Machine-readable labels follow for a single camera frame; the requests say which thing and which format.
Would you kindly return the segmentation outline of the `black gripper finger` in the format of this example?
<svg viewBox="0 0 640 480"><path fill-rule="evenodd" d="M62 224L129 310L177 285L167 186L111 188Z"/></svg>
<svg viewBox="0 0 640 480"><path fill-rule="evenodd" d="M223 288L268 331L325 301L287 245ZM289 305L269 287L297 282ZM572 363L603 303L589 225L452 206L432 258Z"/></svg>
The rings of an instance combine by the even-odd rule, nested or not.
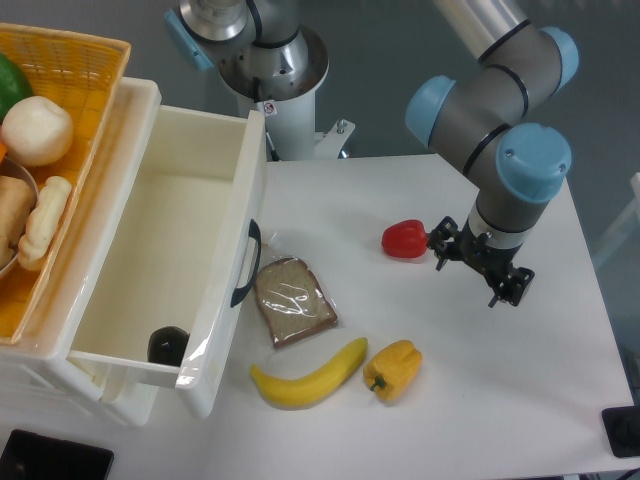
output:
<svg viewBox="0 0 640 480"><path fill-rule="evenodd" d="M494 307L501 302L517 307L533 279L534 271L525 267L509 266L502 272L490 272L487 276L487 284L493 291L493 297L488 306Z"/></svg>
<svg viewBox="0 0 640 480"><path fill-rule="evenodd" d="M459 260L458 236L458 225L449 216L444 217L428 234L427 247L437 259L437 271L441 271L448 261Z"/></svg>

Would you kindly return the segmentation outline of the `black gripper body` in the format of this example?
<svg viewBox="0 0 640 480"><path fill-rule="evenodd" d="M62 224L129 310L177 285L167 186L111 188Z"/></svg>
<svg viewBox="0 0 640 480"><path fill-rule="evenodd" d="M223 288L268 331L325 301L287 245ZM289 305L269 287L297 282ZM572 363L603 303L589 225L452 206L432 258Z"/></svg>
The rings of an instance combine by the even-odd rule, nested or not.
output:
<svg viewBox="0 0 640 480"><path fill-rule="evenodd" d="M456 244L466 265L481 274L489 286L501 286L516 254L512 237L491 226L473 207Z"/></svg>

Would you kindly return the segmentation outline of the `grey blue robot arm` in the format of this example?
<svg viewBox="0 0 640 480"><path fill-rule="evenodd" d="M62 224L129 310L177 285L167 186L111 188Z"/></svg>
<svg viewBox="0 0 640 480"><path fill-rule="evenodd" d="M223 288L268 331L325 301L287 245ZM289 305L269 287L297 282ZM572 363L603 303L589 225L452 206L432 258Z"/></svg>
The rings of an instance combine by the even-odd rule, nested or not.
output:
<svg viewBox="0 0 640 480"><path fill-rule="evenodd" d="M575 75L577 46L559 29L535 27L513 1L441 1L438 8L481 70L465 85L427 80L405 123L478 196L463 226L443 219L423 247L440 263L462 262L482 275L495 302L517 305L534 274L516 267L514 256L572 164L566 139L526 115ZM297 2L182 1L165 25L197 69L219 72L241 113L264 115L273 159L341 151L337 132L315 128L315 93L329 60L320 37L300 22Z"/></svg>

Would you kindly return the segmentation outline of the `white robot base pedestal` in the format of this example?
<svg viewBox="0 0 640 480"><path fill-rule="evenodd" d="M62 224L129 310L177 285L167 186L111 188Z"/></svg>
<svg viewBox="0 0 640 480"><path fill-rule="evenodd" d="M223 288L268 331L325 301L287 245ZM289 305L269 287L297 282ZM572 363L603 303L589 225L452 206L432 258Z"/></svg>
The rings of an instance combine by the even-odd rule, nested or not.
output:
<svg viewBox="0 0 640 480"><path fill-rule="evenodd" d="M287 44L252 44L219 63L222 80L236 97L239 113L265 117L268 150L273 160L336 159L356 125L339 119L326 132L316 129L316 91L329 71L321 38L302 26Z"/></svg>

